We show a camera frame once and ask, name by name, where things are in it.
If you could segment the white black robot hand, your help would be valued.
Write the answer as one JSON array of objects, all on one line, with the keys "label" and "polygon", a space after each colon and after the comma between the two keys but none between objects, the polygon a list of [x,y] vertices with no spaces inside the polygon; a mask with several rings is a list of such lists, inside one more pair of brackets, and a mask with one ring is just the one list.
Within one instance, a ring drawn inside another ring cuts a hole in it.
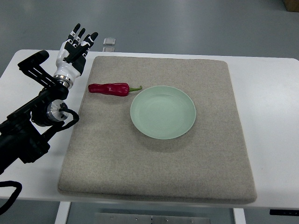
[{"label": "white black robot hand", "polygon": [[94,32],[83,38],[84,33],[85,28],[81,28],[78,23],[61,45],[56,59],[57,70],[54,78],[68,89],[72,88],[75,79],[82,75],[86,56],[98,37],[98,33]]}]

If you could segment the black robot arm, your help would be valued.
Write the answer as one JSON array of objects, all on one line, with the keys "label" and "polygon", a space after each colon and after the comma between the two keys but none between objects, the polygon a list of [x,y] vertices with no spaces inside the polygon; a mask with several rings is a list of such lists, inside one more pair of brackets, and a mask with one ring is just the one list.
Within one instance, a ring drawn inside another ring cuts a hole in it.
[{"label": "black robot arm", "polygon": [[0,171],[15,160],[33,163],[50,149],[49,140],[79,121],[64,100],[69,90],[48,74],[41,64],[49,58],[41,50],[18,63],[19,69],[43,86],[38,96],[7,116],[0,125]]}]

